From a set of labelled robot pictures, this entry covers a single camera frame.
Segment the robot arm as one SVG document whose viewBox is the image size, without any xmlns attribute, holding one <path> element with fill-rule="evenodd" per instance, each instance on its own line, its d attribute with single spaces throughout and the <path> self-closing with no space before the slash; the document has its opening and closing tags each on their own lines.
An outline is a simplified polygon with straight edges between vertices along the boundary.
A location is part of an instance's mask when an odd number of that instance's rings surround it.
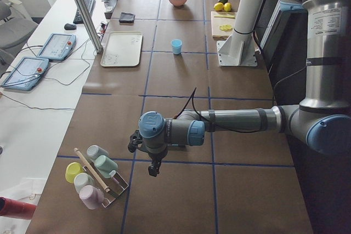
<svg viewBox="0 0 351 234">
<path fill-rule="evenodd" d="M 305 98 L 270 109 L 183 109 L 174 118 L 150 111 L 138 121 L 128 150 L 146 152 L 157 176 L 170 145 L 199 146 L 205 132 L 255 133 L 277 130 L 325 155 L 350 149 L 350 103 L 345 71 L 350 64 L 350 0 L 280 0 L 282 10 L 308 13 Z"/>
</svg>

